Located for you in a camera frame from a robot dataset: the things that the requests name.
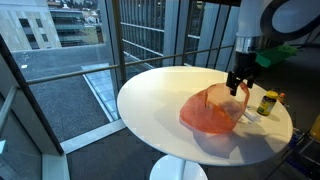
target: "table pedestal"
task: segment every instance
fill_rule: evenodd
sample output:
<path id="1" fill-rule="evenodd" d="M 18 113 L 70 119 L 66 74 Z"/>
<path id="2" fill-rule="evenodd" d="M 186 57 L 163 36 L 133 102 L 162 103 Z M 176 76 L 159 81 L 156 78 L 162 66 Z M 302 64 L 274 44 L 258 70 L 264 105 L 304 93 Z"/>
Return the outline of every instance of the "table pedestal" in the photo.
<path id="1" fill-rule="evenodd" d="M 166 155 L 153 166 L 150 180 L 208 180 L 198 163 Z"/>

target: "gray floor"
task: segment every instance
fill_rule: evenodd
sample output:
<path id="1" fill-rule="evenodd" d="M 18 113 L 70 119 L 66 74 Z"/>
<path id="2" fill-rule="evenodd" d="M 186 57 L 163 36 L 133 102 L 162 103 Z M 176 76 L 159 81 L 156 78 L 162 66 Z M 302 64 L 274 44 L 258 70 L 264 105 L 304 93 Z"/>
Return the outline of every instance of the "gray floor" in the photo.
<path id="1" fill-rule="evenodd" d="M 289 113 L 296 128 L 307 131 L 320 113 L 320 51 L 299 50 L 298 56 L 264 69 L 256 84 L 287 95 Z M 264 179 L 281 161 L 274 158 L 244 167 L 202 166 L 211 179 Z M 144 180 L 164 154 L 149 147 L 128 129 L 67 155 L 71 179 Z M 270 179 L 307 179 L 288 164 Z"/>

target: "table top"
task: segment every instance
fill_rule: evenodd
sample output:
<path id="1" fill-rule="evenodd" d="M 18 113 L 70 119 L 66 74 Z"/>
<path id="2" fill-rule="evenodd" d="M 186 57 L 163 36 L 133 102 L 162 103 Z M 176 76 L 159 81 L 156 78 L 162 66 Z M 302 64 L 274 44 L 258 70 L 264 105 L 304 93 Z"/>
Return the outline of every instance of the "table top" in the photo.
<path id="1" fill-rule="evenodd" d="M 117 105 L 127 127 L 142 141 L 164 153 L 200 164 L 239 166 L 261 162 L 280 152 L 293 131 L 286 109 L 276 102 L 269 116 L 247 123 L 242 116 L 232 132 L 220 135 L 190 130 L 179 120 L 189 97 L 212 84 L 224 83 L 227 73 L 173 66 L 143 72 L 120 90 Z M 248 106 L 257 109 L 266 91 L 253 85 Z"/>

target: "plastic bag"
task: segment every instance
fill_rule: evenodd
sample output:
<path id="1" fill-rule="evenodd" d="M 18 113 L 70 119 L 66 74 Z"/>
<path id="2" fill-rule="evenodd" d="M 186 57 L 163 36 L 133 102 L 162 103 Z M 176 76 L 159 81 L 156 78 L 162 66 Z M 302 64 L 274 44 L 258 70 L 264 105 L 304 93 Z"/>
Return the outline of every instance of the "plastic bag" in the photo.
<path id="1" fill-rule="evenodd" d="M 245 93 L 244 101 L 230 95 L 225 83 L 215 84 L 187 100 L 180 110 L 180 120 L 206 133 L 230 132 L 243 115 L 250 96 L 246 84 L 242 82 L 239 86 Z"/>

